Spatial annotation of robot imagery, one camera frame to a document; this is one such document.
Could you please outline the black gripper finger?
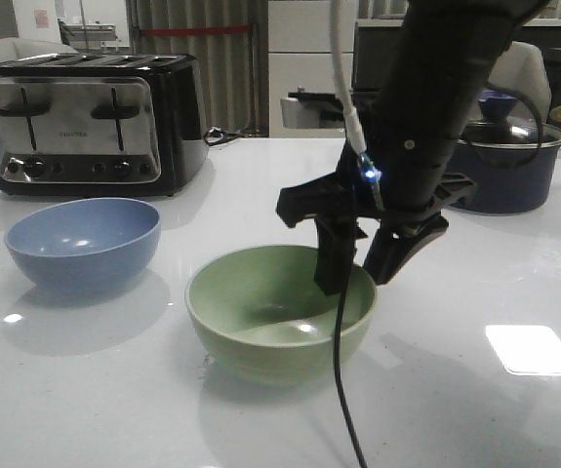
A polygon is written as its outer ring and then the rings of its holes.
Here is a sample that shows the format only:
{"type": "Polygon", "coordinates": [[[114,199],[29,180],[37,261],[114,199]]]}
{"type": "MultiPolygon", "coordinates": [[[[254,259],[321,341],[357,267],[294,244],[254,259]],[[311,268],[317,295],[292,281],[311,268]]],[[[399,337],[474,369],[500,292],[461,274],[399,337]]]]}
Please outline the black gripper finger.
{"type": "Polygon", "coordinates": [[[377,285],[388,284],[399,270],[421,249],[441,237],[448,229],[444,216],[433,216],[410,234],[404,226],[385,226],[377,230],[363,268],[377,285]]]}
{"type": "Polygon", "coordinates": [[[319,215],[314,281],[325,295],[340,293],[348,281],[357,239],[366,237],[355,217],[319,215]]]}

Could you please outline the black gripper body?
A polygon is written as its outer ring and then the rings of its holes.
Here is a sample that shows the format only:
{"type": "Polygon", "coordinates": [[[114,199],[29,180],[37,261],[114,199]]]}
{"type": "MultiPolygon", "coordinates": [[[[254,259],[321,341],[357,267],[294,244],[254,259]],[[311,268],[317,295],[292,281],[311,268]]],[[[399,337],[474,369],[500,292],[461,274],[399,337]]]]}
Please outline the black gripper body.
{"type": "Polygon", "coordinates": [[[371,140],[365,155],[349,146],[336,169],[280,191],[276,212],[293,228],[309,218],[377,219],[394,229],[424,229],[441,211],[472,198],[476,184],[446,171],[453,140],[371,140]]]}

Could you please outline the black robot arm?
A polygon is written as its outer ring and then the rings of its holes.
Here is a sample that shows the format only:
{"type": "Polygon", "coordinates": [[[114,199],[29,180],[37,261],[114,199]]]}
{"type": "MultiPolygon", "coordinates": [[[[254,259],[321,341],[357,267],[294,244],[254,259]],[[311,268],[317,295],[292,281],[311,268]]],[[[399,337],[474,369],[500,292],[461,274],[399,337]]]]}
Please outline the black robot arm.
{"type": "Polygon", "coordinates": [[[323,293],[344,289],[361,217],[380,224],[364,262],[379,285],[446,232],[442,210],[472,187],[445,173],[470,107],[514,32],[542,8],[541,1],[410,3],[391,69],[359,115],[365,147],[346,144],[332,173],[279,195],[276,211],[288,226],[315,222],[314,280],[323,293]]]}

